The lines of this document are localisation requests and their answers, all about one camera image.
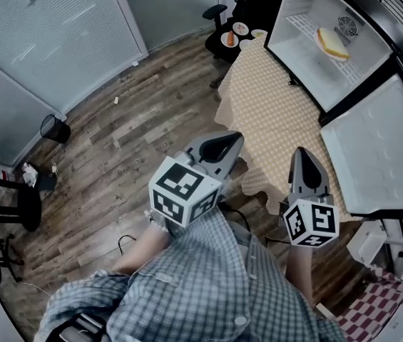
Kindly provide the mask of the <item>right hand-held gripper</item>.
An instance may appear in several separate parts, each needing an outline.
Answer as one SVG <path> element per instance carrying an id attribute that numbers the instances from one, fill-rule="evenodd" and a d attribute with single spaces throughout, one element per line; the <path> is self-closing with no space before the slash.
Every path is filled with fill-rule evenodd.
<path id="1" fill-rule="evenodd" d="M 322 247 L 340 234 L 340 211 L 332 195 L 303 197 L 307 187 L 328 191 L 329 177 L 322 163 L 307 149 L 298 147 L 291 159 L 288 182 L 289 207 L 282 218 L 290 243 L 299 247 Z"/>

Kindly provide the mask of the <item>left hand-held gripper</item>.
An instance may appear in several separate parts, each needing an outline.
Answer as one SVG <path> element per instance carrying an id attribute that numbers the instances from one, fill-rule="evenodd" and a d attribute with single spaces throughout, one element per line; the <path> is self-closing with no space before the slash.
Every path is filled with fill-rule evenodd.
<path id="1" fill-rule="evenodd" d="M 151 209 L 186 228 L 219 202 L 225 179 L 244 145 L 238 131 L 207 133 L 176 156 L 167 156 L 149 184 Z"/>

